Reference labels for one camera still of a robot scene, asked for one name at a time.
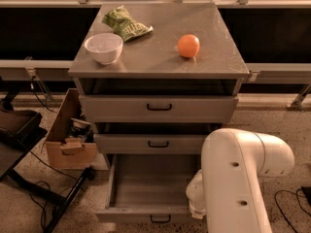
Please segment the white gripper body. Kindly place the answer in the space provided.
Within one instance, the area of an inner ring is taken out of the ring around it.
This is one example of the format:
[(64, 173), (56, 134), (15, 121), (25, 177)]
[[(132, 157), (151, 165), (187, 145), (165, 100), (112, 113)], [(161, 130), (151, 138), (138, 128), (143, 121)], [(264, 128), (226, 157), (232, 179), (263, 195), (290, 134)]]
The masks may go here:
[(203, 188), (202, 172), (198, 170), (186, 188), (191, 215), (196, 219), (206, 216), (206, 203)]

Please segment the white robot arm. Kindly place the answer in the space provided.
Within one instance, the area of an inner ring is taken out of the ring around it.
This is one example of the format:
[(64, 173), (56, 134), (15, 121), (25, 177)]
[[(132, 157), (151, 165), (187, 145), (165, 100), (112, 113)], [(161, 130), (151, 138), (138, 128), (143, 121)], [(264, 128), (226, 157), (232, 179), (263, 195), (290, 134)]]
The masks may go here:
[(284, 177), (294, 153), (282, 139), (222, 128), (207, 136), (201, 169), (187, 186), (190, 213), (208, 233), (272, 233), (259, 177)]

